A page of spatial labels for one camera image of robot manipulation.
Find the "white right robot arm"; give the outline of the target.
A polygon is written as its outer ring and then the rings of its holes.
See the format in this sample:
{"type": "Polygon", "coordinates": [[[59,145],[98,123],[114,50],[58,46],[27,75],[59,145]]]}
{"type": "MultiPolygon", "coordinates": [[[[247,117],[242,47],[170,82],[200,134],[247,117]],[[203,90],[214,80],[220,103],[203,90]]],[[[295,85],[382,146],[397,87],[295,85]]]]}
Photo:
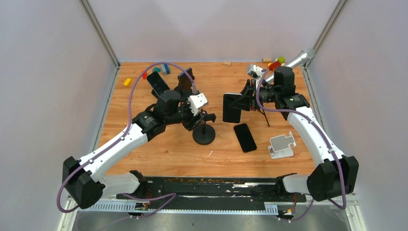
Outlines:
{"type": "Polygon", "coordinates": [[[289,174],[278,178],[275,195],[287,201],[294,193],[310,195],[315,201],[341,197],[345,208],[346,195],[355,188],[359,163],[354,156],[346,156],[331,141],[320,124],[315,120],[313,110],[304,95],[296,92],[295,74],[291,67],[280,66],[274,70],[272,82],[263,79],[257,85],[255,79],[247,80],[240,93],[223,95],[223,120],[237,123],[241,111],[267,108],[265,103],[274,103],[275,109],[297,131],[315,163],[310,175],[289,174]]]}

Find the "black round-base clamp stand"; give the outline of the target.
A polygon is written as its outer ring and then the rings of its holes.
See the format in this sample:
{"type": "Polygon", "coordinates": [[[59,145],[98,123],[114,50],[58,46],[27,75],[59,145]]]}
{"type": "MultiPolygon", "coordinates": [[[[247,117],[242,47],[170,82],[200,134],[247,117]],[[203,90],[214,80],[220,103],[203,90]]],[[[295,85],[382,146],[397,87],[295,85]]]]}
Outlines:
{"type": "Polygon", "coordinates": [[[207,124],[207,121],[215,122],[217,116],[215,114],[206,114],[203,118],[203,123],[193,130],[192,137],[194,141],[200,145],[211,144],[215,137],[215,129],[207,124]]]}

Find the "teal phone black screen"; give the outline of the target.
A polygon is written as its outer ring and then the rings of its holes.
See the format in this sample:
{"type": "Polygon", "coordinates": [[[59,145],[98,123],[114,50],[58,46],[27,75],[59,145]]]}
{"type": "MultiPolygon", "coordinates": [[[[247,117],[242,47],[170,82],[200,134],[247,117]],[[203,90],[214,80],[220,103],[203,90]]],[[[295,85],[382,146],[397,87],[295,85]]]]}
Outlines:
{"type": "Polygon", "coordinates": [[[169,86],[162,79],[158,72],[152,72],[146,77],[156,95],[161,95],[166,90],[170,90],[169,86]]]}

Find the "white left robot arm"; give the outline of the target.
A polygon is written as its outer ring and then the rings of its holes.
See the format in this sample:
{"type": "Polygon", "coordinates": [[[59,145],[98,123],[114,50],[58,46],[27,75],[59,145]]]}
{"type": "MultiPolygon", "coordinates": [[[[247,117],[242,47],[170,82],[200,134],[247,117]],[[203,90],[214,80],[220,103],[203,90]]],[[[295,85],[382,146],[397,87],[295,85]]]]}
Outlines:
{"type": "Polygon", "coordinates": [[[95,151],[76,160],[63,162],[63,188],[81,209],[97,203],[102,197],[130,193],[141,199],[147,194],[147,185],[136,172],[108,176],[106,172],[136,148],[163,133],[168,125],[182,124],[192,131],[205,121],[215,121],[214,114],[203,110],[208,100],[203,93],[190,95],[182,101],[173,90],[162,93],[157,102],[138,113],[115,137],[95,151]]]}

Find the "blue phone black screen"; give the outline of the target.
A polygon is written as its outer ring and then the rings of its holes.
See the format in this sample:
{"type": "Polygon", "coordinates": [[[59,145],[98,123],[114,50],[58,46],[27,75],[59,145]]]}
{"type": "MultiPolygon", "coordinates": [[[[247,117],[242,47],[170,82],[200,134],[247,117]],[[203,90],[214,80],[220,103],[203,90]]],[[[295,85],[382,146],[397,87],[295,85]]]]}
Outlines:
{"type": "MultiPolygon", "coordinates": [[[[187,68],[186,72],[190,75],[191,79],[194,80],[192,68],[191,67],[187,68]]],[[[181,72],[178,75],[178,81],[179,81],[178,87],[181,89],[182,92],[187,92],[188,90],[191,90],[192,82],[184,72],[181,72]]]]}

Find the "black phone silver frame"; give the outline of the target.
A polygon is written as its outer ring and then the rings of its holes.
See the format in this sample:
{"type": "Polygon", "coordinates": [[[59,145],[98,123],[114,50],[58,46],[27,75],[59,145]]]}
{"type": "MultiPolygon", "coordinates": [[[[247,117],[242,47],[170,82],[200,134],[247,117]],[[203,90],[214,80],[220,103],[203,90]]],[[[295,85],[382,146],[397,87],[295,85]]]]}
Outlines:
{"type": "Polygon", "coordinates": [[[240,123],[241,110],[232,108],[230,105],[233,101],[241,96],[240,93],[224,93],[223,95],[223,122],[240,123]]]}

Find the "black phone dark frame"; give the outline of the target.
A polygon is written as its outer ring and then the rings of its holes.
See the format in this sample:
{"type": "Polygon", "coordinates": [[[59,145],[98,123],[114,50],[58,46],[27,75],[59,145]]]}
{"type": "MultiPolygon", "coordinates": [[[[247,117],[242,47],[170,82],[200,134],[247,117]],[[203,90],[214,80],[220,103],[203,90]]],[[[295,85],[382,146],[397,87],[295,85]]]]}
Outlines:
{"type": "Polygon", "coordinates": [[[252,152],[257,149],[257,145],[246,123],[236,125],[233,129],[244,153],[252,152]]]}

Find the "silver aluminium phone stand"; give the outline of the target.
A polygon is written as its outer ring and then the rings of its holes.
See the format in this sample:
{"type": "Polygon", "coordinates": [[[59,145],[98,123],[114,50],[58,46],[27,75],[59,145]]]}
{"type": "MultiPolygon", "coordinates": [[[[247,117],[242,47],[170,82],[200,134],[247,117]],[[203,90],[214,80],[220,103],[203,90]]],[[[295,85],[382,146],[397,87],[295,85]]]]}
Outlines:
{"type": "Polygon", "coordinates": [[[293,148],[296,147],[296,142],[292,132],[289,135],[285,134],[270,138],[270,146],[268,152],[271,159],[279,159],[293,156],[293,148]]]}

